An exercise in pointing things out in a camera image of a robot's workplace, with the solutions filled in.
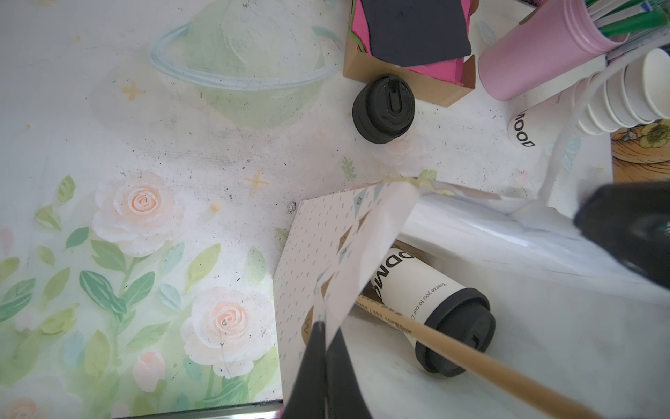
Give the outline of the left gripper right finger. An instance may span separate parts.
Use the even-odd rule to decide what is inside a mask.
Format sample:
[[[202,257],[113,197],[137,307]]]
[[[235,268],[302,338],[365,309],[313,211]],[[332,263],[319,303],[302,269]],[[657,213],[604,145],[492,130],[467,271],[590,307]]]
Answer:
[[[326,350],[326,400],[328,418],[373,418],[360,392],[347,344],[340,330]]]

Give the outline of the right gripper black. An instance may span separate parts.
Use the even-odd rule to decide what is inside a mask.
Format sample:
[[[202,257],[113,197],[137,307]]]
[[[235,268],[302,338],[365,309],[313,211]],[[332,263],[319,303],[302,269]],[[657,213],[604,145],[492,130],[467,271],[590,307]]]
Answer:
[[[628,270],[669,288],[669,182],[604,185],[574,225]]]

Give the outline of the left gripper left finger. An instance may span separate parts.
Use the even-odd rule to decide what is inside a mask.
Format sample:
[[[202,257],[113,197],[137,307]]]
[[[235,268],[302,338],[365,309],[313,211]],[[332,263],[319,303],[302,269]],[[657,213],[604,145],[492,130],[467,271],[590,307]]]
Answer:
[[[326,417],[326,325],[312,325],[305,356],[291,397],[284,404],[282,419],[324,419]]]

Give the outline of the pastel patterned gift bag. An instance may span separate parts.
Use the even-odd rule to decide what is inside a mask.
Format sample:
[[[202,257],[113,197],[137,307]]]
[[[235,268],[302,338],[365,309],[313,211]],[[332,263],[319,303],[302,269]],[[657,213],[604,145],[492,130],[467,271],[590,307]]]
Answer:
[[[274,273],[284,401],[294,399],[312,323],[341,328],[366,404],[377,418],[537,418],[539,412],[471,374],[439,378],[408,339],[354,300],[400,239],[452,279],[482,292],[497,329],[488,356],[607,418],[669,415],[669,293],[628,271],[575,230],[580,193],[606,182],[605,139],[583,142],[556,168],[548,208],[533,198],[547,153],[525,186],[511,172],[530,157],[507,140],[505,106],[482,91],[438,115],[437,155],[499,194],[411,178],[358,183],[301,202]]]

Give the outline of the white paper coffee cup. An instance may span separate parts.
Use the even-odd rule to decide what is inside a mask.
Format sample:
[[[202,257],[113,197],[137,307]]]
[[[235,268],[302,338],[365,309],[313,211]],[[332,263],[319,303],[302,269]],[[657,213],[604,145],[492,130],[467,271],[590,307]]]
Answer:
[[[465,287],[398,248],[391,248],[371,278],[382,304],[420,324],[437,328],[462,303]]]

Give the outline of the stack of black lids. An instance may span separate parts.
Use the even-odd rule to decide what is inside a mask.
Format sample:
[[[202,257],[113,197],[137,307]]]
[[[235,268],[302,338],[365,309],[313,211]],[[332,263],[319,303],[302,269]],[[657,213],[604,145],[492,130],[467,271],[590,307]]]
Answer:
[[[373,144],[387,144],[403,136],[415,118],[415,96],[408,83],[382,74],[367,84],[352,105],[354,126]]]

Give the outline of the black cup lid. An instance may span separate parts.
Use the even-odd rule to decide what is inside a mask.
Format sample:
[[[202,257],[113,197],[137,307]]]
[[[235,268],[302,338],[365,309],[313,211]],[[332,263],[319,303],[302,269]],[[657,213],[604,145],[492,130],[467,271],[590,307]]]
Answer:
[[[484,353],[494,337],[497,321],[490,312],[489,300],[474,288],[464,288],[443,300],[424,325]],[[415,355],[429,373],[455,377],[465,372],[420,342],[415,344]]]

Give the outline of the black napkin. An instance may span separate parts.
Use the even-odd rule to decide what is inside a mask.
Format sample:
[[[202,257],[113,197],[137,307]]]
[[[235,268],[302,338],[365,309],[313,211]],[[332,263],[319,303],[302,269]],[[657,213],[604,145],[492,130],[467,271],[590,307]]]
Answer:
[[[361,4],[376,59],[411,67],[471,54],[460,1],[368,0]]]

